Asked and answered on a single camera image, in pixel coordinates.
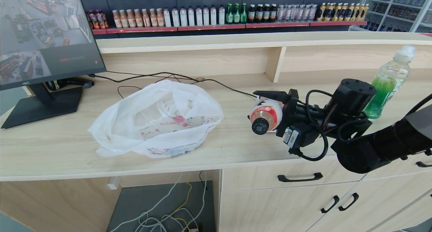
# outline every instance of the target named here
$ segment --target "clear plastic bottle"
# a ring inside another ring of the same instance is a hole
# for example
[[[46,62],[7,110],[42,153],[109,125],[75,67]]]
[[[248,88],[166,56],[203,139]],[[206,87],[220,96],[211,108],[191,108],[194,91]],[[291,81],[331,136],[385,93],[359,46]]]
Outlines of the clear plastic bottle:
[[[400,89],[409,76],[409,63],[415,56],[414,46],[404,46],[398,50],[393,60],[382,65],[372,85],[377,89],[377,94],[371,100],[364,112],[370,120],[376,120],[381,116],[385,104]]]

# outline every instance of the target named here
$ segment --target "black drawer handle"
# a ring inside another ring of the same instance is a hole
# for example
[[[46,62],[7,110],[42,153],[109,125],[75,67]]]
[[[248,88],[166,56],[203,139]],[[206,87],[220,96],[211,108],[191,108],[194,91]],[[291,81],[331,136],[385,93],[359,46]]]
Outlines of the black drawer handle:
[[[326,212],[330,211],[334,206],[336,206],[337,203],[339,203],[339,197],[337,195],[334,196],[333,199],[334,199],[334,203],[328,210],[321,208],[322,213],[326,213]]]
[[[314,177],[310,179],[300,179],[300,180],[290,180],[285,175],[278,175],[277,179],[282,182],[299,182],[299,181],[317,181],[323,178],[323,174],[321,172],[314,173]]]
[[[354,200],[347,206],[347,207],[342,207],[342,206],[339,206],[338,208],[339,208],[339,211],[345,211],[345,210],[347,210],[352,204],[354,204],[355,203],[355,201],[357,201],[358,200],[358,194],[357,193],[353,193],[352,194],[352,196],[353,196],[353,198],[354,198]]]
[[[418,167],[421,168],[427,168],[427,167],[432,167],[432,165],[426,165],[425,163],[418,161],[417,163],[415,163]]]

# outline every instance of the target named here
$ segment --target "surveillance camera footage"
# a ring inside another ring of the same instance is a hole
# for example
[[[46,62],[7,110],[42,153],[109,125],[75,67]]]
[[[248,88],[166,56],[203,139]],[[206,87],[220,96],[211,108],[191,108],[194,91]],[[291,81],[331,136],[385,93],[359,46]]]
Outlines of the surveillance camera footage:
[[[81,0],[0,0],[0,61],[0,90],[105,67]]]

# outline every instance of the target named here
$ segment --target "plastic bag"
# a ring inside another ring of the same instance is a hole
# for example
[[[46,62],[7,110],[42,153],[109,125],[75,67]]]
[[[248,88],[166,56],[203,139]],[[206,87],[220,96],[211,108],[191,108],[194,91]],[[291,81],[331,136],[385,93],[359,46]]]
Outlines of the plastic bag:
[[[221,106],[204,89],[163,80],[107,108],[88,131],[100,156],[134,151],[162,158],[199,147],[222,119]]]

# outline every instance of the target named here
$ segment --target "bottle cap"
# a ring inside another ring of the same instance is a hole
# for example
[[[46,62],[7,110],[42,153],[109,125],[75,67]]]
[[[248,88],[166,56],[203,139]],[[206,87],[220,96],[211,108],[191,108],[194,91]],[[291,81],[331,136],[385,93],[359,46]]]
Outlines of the bottle cap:
[[[264,118],[257,118],[252,123],[252,131],[258,135],[265,134],[269,129],[269,122]]]

